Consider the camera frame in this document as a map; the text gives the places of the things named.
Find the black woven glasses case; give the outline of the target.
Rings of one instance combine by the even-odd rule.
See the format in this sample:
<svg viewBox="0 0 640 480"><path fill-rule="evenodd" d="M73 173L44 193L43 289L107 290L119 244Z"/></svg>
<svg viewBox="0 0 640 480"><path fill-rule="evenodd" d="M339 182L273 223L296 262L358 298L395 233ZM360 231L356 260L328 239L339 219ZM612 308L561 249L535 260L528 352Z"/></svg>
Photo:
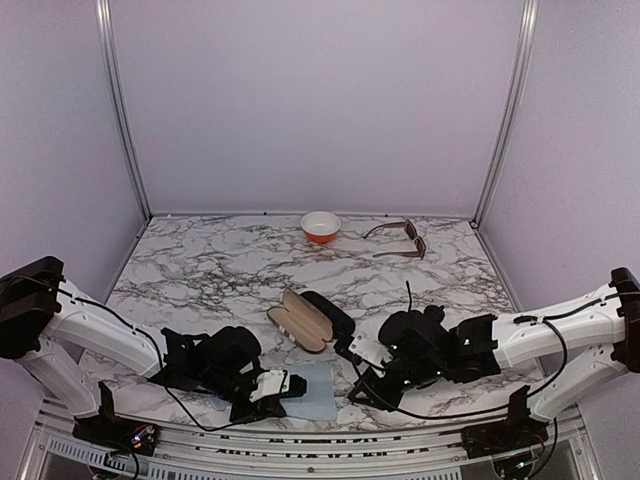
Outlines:
<svg viewBox="0 0 640 480"><path fill-rule="evenodd" d="M301 296L330 320L334 339L353 336L355 321L340 307L315 291L304 291Z"/></svg>

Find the black aviator sunglasses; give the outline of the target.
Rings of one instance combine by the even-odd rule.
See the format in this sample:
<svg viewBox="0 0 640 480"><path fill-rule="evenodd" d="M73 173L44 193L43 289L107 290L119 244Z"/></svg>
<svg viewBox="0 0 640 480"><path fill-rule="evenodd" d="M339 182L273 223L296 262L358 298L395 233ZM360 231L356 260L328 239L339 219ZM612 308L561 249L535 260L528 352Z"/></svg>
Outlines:
<svg viewBox="0 0 640 480"><path fill-rule="evenodd" d="M408 295L407 313L417 313L425 316L426 318L434 321L436 324L441 324L445 318L445 309L442 305L437 305L434 302L430 303L414 303L414 293L411 287L410 281L405 281L405 287Z"/></svg>

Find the brown striped glasses case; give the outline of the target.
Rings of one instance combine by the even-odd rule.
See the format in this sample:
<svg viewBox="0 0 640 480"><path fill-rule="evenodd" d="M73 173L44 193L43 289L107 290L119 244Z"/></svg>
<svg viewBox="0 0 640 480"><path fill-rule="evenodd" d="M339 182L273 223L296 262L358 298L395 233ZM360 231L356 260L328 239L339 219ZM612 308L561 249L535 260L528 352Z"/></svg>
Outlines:
<svg viewBox="0 0 640 480"><path fill-rule="evenodd" d="M331 320L300 294L286 289L279 306L267 318L292 342L310 353L321 353L333 339Z"/></svg>

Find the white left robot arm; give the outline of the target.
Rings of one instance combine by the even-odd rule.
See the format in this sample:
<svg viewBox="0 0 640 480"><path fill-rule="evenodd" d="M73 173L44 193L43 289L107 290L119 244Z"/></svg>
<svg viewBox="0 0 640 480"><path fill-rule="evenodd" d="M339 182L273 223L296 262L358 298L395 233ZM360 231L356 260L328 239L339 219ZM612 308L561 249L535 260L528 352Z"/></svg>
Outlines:
<svg viewBox="0 0 640 480"><path fill-rule="evenodd" d="M285 370L265 370L257 338L244 327L182 334L145 327L92 299L45 256L1 279L1 356L20 364L54 393L76 423L106 445L125 438L112 394L91 378L63 342L111 359L165 389L212 393L232 406L232 426L282 418L291 385Z"/></svg>

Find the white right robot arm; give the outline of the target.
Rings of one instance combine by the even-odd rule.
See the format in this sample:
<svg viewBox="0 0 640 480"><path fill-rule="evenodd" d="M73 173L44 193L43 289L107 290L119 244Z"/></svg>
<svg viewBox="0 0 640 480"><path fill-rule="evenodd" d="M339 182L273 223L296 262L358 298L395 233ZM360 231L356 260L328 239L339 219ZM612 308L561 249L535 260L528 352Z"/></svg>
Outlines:
<svg viewBox="0 0 640 480"><path fill-rule="evenodd" d="M581 297L517 314L485 314L445 328L444 309L391 314L378 342L353 340L368 367L357 375L351 402L399 411L406 391L440 380L470 383L536 358L559 353L555 374L522 391L517 409L501 419L495 438L515 448L590 390L639 370L639 282L631 271L612 271L609 283Z"/></svg>

